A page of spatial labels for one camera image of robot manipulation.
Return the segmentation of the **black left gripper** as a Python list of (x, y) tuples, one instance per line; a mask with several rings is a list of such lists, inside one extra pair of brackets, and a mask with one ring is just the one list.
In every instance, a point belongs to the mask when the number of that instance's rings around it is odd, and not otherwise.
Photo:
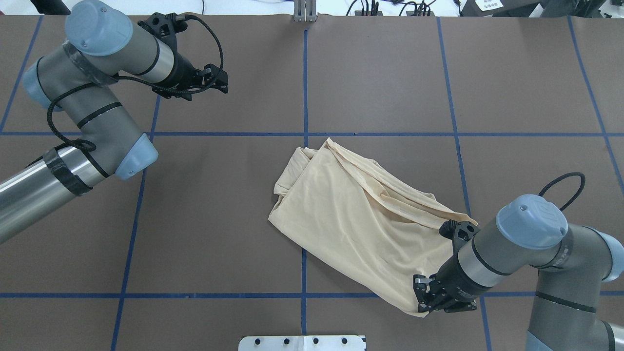
[(221, 93), (228, 92), (228, 74), (214, 64), (208, 64), (199, 70), (183, 57), (174, 54), (174, 66), (166, 78), (166, 87), (175, 93), (166, 92), (166, 98), (182, 98), (192, 101), (195, 94), (209, 89), (217, 89)]

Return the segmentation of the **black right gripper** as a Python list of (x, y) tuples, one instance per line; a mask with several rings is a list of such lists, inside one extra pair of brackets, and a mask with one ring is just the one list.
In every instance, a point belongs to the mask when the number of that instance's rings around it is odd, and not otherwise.
[(475, 299), (491, 289), (472, 280), (458, 261), (446, 261), (437, 273), (426, 277), (414, 274), (413, 291), (419, 312), (446, 313), (476, 311)]

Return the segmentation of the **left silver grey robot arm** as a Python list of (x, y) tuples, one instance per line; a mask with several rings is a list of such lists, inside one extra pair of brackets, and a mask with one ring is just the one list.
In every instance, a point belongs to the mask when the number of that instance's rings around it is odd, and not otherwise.
[(65, 20), (65, 42), (25, 71), (22, 84), (47, 111), (60, 145), (1, 185), (1, 242), (89, 193), (110, 176), (127, 180), (156, 162), (158, 151), (111, 90), (121, 80), (149, 86), (163, 98), (192, 100), (209, 89), (228, 92), (219, 65), (193, 66), (176, 35), (194, 14), (154, 13), (133, 22), (100, 0), (83, 0)]

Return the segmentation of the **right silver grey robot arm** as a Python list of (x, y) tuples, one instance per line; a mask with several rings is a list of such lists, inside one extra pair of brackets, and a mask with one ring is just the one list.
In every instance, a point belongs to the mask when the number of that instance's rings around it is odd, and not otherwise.
[(448, 220), (453, 253), (430, 277), (415, 274), (419, 312), (472, 311), (476, 299), (525, 266), (538, 271), (527, 351), (621, 351), (623, 328), (597, 318), (601, 286), (623, 272), (623, 245), (568, 223), (543, 197), (524, 194), (484, 228)]

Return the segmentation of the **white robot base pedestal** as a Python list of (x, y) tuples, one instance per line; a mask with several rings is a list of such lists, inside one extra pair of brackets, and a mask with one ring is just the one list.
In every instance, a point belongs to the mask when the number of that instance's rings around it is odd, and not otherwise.
[(248, 336), (240, 340), (239, 351), (366, 351), (366, 337), (360, 335)]

